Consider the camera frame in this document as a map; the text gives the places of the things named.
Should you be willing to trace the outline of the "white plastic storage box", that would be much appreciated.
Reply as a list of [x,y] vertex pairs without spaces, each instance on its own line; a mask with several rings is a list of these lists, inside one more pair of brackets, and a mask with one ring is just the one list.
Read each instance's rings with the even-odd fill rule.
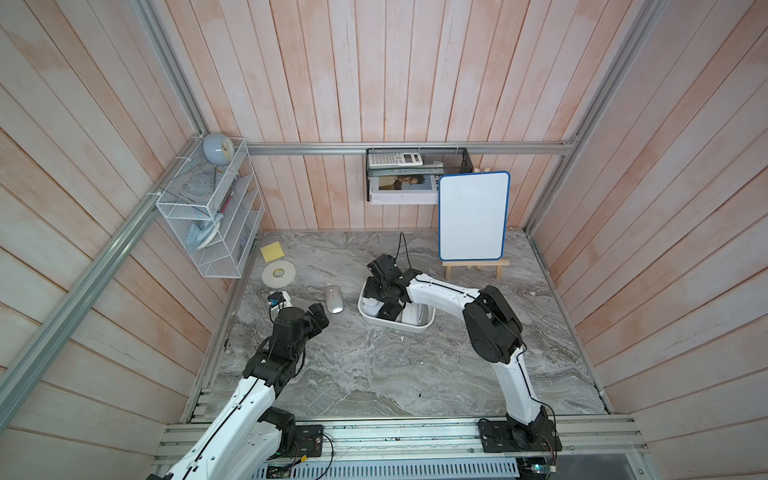
[[409,333],[422,333],[434,322],[436,309],[424,304],[385,303],[380,299],[381,283],[369,276],[360,292],[357,308],[370,324]]

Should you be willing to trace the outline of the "silver computer mouse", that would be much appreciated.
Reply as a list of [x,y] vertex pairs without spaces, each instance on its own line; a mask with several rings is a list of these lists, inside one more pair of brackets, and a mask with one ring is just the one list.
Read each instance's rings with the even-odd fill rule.
[[329,313],[337,314],[344,310],[344,299],[339,286],[331,285],[326,287],[324,296],[326,308]]

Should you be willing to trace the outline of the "white silver mouse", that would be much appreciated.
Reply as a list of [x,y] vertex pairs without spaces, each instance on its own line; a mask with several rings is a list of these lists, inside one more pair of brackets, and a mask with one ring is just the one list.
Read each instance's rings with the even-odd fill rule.
[[423,327],[429,323],[429,308],[422,304],[407,303],[401,314],[401,323],[411,327]]

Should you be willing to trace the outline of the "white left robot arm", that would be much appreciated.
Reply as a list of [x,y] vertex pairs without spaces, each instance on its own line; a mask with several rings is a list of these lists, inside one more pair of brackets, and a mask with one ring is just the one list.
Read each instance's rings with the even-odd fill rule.
[[190,450],[163,476],[165,479],[253,479],[271,458],[286,458],[293,467],[322,450],[318,436],[296,431],[295,415],[274,402],[297,376],[307,342],[329,325],[322,304],[279,309],[272,333],[247,361],[226,405]]

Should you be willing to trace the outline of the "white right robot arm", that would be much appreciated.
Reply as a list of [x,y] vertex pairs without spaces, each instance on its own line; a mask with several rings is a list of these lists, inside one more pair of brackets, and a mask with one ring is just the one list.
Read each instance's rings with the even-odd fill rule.
[[422,311],[431,308],[463,320],[474,351],[497,376],[508,422],[532,430],[549,420],[525,366],[522,323],[498,288],[465,288],[412,268],[402,271],[387,254],[367,268],[370,276],[358,303],[365,318],[414,329],[424,325]]

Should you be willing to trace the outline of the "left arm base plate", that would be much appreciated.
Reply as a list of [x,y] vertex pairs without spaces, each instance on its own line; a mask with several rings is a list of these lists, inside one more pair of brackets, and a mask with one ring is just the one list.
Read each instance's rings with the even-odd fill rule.
[[321,424],[289,426],[281,431],[276,456],[320,457],[323,451],[324,427]]

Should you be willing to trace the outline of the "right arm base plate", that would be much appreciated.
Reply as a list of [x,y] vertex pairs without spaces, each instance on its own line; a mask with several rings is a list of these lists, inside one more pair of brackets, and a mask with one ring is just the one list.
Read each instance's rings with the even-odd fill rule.
[[549,419],[524,425],[514,419],[477,422],[479,437],[485,453],[545,452],[562,450],[554,423]]

